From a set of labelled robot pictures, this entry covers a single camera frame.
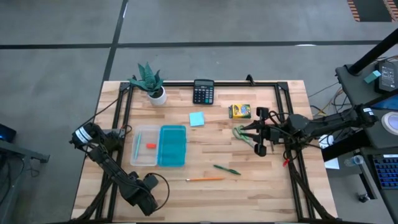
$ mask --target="black calculator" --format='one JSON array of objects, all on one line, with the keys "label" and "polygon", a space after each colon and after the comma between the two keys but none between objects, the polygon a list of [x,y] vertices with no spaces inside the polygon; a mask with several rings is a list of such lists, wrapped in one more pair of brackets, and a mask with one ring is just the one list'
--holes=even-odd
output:
[{"label": "black calculator", "polygon": [[214,100],[214,81],[213,80],[194,80],[193,81],[193,103],[202,105],[212,105]]}]

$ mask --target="teal plastic lid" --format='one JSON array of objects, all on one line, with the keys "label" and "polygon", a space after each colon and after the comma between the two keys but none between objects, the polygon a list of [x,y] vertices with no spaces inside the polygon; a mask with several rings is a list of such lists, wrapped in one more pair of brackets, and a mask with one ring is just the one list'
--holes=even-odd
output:
[{"label": "teal plastic lid", "polygon": [[181,125],[165,125],[160,129],[157,165],[181,167],[185,164],[187,152],[187,130]]}]

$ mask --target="wooden table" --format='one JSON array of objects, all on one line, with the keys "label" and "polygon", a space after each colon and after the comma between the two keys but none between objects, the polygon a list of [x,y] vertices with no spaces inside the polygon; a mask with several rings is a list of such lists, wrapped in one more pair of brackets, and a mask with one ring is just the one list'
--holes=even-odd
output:
[{"label": "wooden table", "polygon": [[[294,112],[312,117],[303,81],[288,81]],[[118,96],[120,82],[104,82],[98,111]],[[140,177],[148,172],[164,175],[170,184],[170,198],[166,206],[145,217],[138,206],[132,207],[118,193],[114,222],[276,222],[297,221],[292,187],[282,153],[283,145],[276,145],[268,155],[259,157],[245,142],[237,140],[231,132],[234,126],[247,125],[251,119],[229,119],[228,106],[233,103],[250,104],[252,116],[257,119],[256,107],[277,110],[275,92],[268,87],[216,87],[212,106],[192,103],[192,87],[165,87],[167,102],[153,107],[146,93],[134,89],[129,124],[133,130],[126,136],[122,168],[136,171]],[[112,125],[115,106],[96,117],[103,129]],[[205,125],[191,128],[188,114],[203,111]],[[140,124],[179,124],[187,127],[186,163],[181,168],[133,167],[130,165],[134,127]],[[336,208],[330,190],[326,169],[319,149],[303,150],[308,181],[320,203],[336,216]],[[242,173],[234,175],[213,168],[213,164],[229,167]],[[90,159],[86,159],[81,174],[72,218],[78,217],[91,203],[101,185],[103,171]],[[186,182],[196,177],[222,176],[225,180]],[[152,191],[162,204],[167,188],[162,180]],[[305,199],[300,192],[304,214]]]}]

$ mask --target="concrete floor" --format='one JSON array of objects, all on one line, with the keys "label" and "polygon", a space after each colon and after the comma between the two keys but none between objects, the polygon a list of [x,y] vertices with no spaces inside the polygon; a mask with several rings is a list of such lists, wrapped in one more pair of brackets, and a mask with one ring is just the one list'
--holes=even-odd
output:
[{"label": "concrete floor", "polygon": [[[111,43],[121,0],[0,0],[0,44]],[[358,23],[345,0],[130,0],[120,36],[128,42],[380,40],[393,23]],[[335,67],[372,45],[118,49],[110,80],[149,62],[166,80],[305,80],[310,95],[336,82]],[[40,175],[24,174],[16,223],[69,219],[83,154],[68,140],[95,111],[109,49],[0,50],[0,123],[16,143],[51,154]],[[398,54],[394,47],[386,55]],[[312,98],[325,105],[338,86]],[[392,223],[383,202],[358,202],[359,177],[331,178],[339,217]]]}]

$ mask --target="blue keyboard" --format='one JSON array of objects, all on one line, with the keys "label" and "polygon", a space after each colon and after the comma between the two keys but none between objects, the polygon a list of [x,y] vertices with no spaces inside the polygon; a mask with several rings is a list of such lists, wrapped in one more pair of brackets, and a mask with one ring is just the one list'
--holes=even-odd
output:
[{"label": "blue keyboard", "polygon": [[398,157],[373,158],[381,189],[398,189]]}]

